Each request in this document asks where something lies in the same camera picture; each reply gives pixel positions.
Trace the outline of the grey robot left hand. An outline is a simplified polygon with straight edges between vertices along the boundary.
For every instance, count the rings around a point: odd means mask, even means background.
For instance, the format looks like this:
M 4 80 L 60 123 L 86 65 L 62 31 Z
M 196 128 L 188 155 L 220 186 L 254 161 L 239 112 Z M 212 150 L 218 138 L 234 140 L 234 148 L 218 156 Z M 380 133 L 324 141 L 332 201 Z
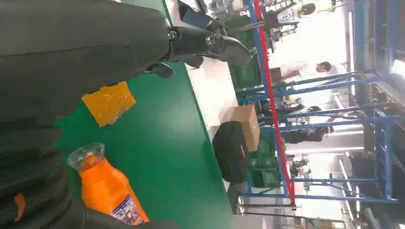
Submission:
M 168 61 L 198 66 L 204 57 L 251 60 L 240 41 L 170 26 L 156 9 L 110 0 L 1 1 L 1 228 L 176 228 L 149 222 L 131 195 L 107 213 L 74 201 L 53 123 L 85 94 L 141 74 L 169 78 Z

